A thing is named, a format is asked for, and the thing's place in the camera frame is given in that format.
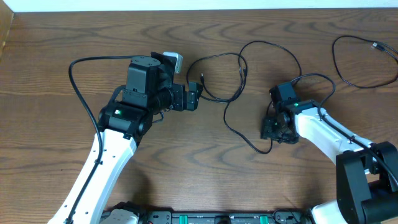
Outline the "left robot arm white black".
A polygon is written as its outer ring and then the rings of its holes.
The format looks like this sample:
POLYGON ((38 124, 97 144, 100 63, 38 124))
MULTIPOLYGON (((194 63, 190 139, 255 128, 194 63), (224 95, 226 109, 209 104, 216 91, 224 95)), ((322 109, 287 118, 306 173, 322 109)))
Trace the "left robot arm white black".
POLYGON ((98 118, 89 156, 70 193, 50 223, 99 223, 124 166, 142 137, 166 110, 194 111, 203 87, 174 83, 183 57, 175 52, 130 55, 126 84, 117 87, 98 118))

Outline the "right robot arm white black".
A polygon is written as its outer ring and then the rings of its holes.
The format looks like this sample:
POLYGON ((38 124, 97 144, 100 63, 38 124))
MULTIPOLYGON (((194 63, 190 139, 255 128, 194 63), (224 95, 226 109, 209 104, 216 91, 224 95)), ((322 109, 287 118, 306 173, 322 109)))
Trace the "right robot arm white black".
POLYGON ((296 144, 309 140, 336 168, 336 200, 310 210, 313 223, 381 223, 397 217, 397 148, 374 143, 334 120, 316 101, 302 101, 291 83, 269 91, 275 114, 261 138, 296 144))

